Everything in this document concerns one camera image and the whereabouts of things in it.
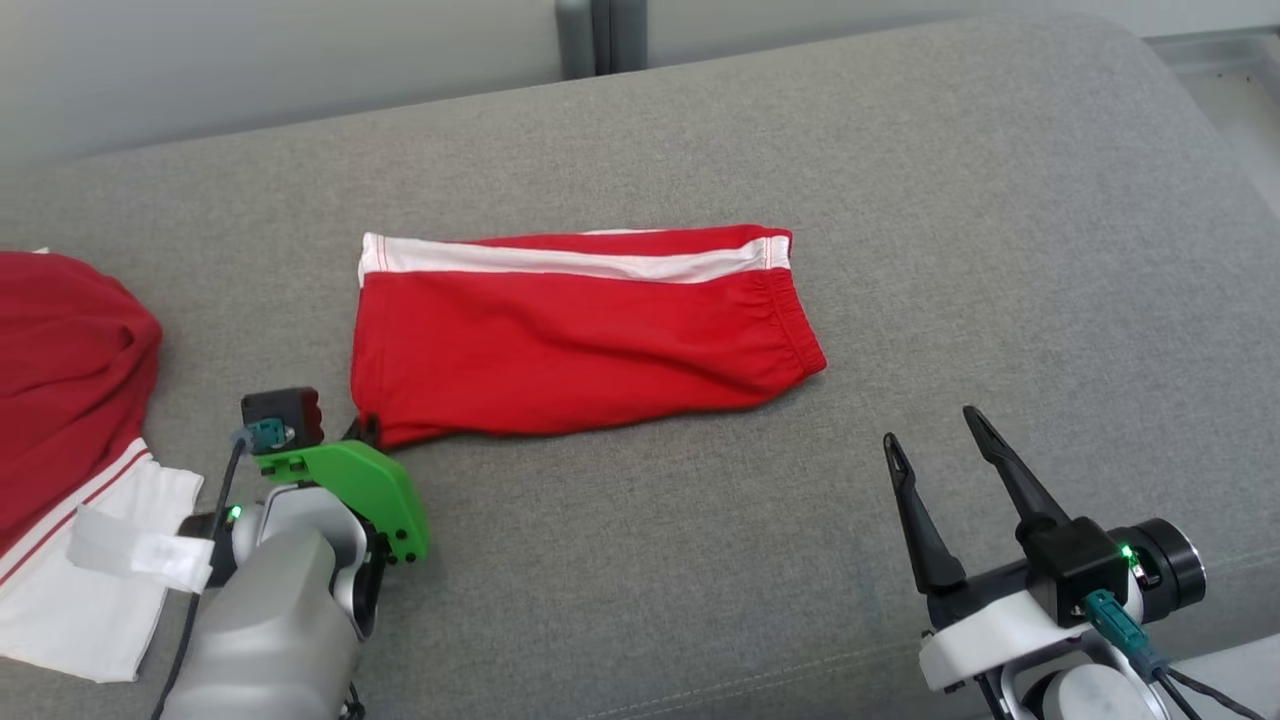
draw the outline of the green 3d-printed part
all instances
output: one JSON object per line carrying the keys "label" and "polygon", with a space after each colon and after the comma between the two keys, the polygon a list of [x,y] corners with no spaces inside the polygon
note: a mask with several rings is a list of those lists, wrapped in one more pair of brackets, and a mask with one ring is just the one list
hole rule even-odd
{"label": "green 3d-printed part", "polygon": [[426,557],[430,530],[408,471],[364,442],[330,442],[255,460],[273,483],[314,482],[335,495],[387,534],[390,562]]}

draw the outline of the folded red shorts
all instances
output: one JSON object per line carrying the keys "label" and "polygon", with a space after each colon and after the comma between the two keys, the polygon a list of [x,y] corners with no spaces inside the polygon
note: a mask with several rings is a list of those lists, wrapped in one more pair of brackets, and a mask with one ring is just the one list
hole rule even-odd
{"label": "folded red shorts", "polygon": [[753,407],[826,368],[760,225],[472,242],[369,233],[351,393],[393,447]]}

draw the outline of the tag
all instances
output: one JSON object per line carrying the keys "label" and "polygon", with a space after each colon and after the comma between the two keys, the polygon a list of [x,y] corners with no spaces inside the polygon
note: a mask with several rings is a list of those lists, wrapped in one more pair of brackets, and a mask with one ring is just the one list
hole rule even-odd
{"label": "tag", "polygon": [[67,547],[77,568],[193,593],[209,583],[212,555],[214,541],[146,532],[86,505],[76,509]]}

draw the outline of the gray wall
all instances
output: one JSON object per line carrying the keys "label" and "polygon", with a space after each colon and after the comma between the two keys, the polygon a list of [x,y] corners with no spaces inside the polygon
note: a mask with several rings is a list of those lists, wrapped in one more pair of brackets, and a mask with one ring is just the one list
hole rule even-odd
{"label": "gray wall", "polygon": [[0,0],[0,163],[559,79],[554,0]]}
{"label": "gray wall", "polygon": [[[0,164],[556,81],[554,0],[0,0]],[[650,0],[654,65],[1009,8],[1142,36],[1277,0]]]}
{"label": "gray wall", "polygon": [[1089,13],[1140,37],[1280,26],[1280,0],[649,0],[649,64],[1006,10]]}

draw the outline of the sofa cushion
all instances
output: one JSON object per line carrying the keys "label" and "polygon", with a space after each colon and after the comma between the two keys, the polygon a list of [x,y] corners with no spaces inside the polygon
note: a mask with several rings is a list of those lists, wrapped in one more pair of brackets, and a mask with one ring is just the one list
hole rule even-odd
{"label": "sofa cushion", "polygon": [[[147,147],[0,197],[4,247],[81,258],[160,319],[146,437],[212,478],[247,392],[312,384],[330,434],[351,418],[366,231],[795,232],[829,360],[795,392],[396,454],[434,547],[387,575],[356,676],[370,717],[836,717],[923,696],[881,436],[970,571],[1012,560],[966,402],[1069,512],[1196,541],[1208,597],[1155,626],[1167,651],[1280,632],[1280,223],[1160,60],[1102,22],[914,27]],[[266,489],[244,471],[233,498]],[[5,707],[145,715],[182,602],[137,684],[3,662]]]}

